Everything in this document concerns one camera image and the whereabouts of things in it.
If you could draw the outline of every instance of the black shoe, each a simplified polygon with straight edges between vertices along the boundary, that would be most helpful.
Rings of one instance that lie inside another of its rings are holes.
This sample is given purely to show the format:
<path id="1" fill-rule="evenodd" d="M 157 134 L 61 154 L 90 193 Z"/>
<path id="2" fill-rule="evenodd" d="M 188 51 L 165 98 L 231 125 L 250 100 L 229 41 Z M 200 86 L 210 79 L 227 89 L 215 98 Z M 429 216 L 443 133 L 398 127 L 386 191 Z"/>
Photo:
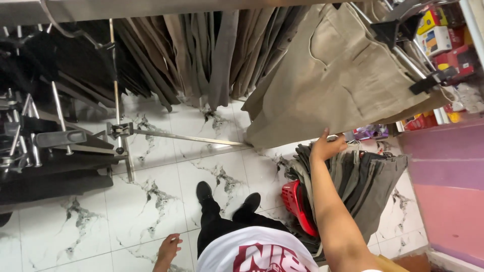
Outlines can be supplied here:
<path id="1" fill-rule="evenodd" d="M 212 197 L 212 189 L 210 185 L 205 181 L 200 181 L 197 184 L 197 198 L 198 202 L 201 204 L 202 201 Z"/>
<path id="2" fill-rule="evenodd" d="M 260 194 L 252 193 L 243 202 L 242 206 L 237 210 L 247 209 L 250 212 L 256 212 L 260 205 Z"/>

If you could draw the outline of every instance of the red basket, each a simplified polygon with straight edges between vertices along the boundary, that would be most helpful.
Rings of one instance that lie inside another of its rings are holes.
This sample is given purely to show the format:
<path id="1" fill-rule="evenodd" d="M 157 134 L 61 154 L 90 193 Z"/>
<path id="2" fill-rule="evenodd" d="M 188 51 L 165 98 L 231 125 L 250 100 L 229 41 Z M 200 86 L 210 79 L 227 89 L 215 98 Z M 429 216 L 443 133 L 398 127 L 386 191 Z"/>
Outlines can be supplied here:
<path id="1" fill-rule="evenodd" d="M 301 182 L 299 180 L 291 181 L 282 186 L 282 200 L 286 209 L 298 218 L 299 224 L 303 230 L 314 237 L 318 236 L 318 232 L 309 224 L 307 217 L 304 214 L 302 208 L 299 206 L 297 199 L 297 188 Z"/>

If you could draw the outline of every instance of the black trousers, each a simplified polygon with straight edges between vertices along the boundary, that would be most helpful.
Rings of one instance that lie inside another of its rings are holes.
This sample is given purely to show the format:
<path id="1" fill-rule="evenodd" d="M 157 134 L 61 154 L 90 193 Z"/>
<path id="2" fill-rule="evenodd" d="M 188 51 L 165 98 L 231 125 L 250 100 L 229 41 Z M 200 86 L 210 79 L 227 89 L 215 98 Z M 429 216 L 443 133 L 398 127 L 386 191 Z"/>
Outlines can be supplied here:
<path id="1" fill-rule="evenodd" d="M 254 213 L 249 208 L 241 208 L 235 212 L 232 221 L 223 219 L 220 216 L 220 206 L 213 198 L 202 202 L 202 219 L 200 221 L 202 229 L 198 235 L 197 258 L 213 240 L 245 227 L 270 227 L 289 232 L 280 221 Z"/>

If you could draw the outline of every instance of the khaki pants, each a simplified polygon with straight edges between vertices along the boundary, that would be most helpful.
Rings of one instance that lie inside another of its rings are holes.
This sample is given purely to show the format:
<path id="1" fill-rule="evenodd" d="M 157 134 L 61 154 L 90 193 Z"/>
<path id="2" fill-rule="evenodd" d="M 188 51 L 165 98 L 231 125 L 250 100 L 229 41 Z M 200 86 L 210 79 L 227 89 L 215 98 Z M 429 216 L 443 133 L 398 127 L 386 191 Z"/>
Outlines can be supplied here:
<path id="1" fill-rule="evenodd" d="M 347 3 L 313 5 L 279 67 L 249 96 L 247 141 L 273 148 L 349 131 L 429 98 L 414 95 L 406 69 L 376 42 Z"/>

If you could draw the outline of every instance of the wall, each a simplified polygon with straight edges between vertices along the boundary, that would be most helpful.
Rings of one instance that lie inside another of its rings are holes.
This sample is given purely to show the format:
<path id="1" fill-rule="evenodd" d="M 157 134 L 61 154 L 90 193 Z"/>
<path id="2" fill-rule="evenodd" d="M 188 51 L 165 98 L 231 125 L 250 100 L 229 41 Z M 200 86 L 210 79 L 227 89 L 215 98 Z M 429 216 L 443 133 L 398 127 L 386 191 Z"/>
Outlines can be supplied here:
<path id="1" fill-rule="evenodd" d="M 431 247 L 484 268 L 484 120 L 403 133 Z"/>

